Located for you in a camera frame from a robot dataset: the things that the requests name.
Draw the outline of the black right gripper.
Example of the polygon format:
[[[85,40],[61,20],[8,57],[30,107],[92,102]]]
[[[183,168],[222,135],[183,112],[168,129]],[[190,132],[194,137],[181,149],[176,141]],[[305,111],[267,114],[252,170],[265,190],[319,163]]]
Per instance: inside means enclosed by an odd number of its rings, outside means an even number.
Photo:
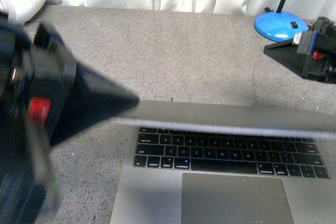
[[[264,54],[304,79],[335,84],[335,24],[326,17],[293,41],[265,46]]]

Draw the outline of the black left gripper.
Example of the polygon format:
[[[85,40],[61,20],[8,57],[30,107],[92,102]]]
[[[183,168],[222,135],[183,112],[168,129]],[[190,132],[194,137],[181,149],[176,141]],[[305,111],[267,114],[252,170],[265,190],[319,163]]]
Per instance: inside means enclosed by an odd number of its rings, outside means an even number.
[[[129,110],[139,97],[77,63],[53,26],[34,40],[1,18],[1,223],[34,223],[55,213],[61,192],[56,146]]]

